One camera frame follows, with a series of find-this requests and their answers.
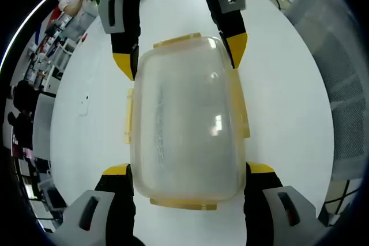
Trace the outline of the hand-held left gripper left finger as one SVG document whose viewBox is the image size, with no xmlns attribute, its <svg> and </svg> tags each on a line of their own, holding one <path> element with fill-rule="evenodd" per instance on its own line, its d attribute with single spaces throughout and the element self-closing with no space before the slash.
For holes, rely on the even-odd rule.
<svg viewBox="0 0 369 246">
<path fill-rule="evenodd" d="M 106 169 L 94 190 L 63 213 L 55 245 L 134 245 L 134 190 L 130 164 Z"/>
</svg>

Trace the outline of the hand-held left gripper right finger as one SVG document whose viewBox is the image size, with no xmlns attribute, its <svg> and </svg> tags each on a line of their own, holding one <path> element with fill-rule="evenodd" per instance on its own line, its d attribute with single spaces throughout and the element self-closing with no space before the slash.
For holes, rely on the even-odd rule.
<svg viewBox="0 0 369 246">
<path fill-rule="evenodd" d="M 265 164 L 246 163 L 243 211 L 247 245 L 315 245 L 327 232 L 315 206 Z"/>
</svg>

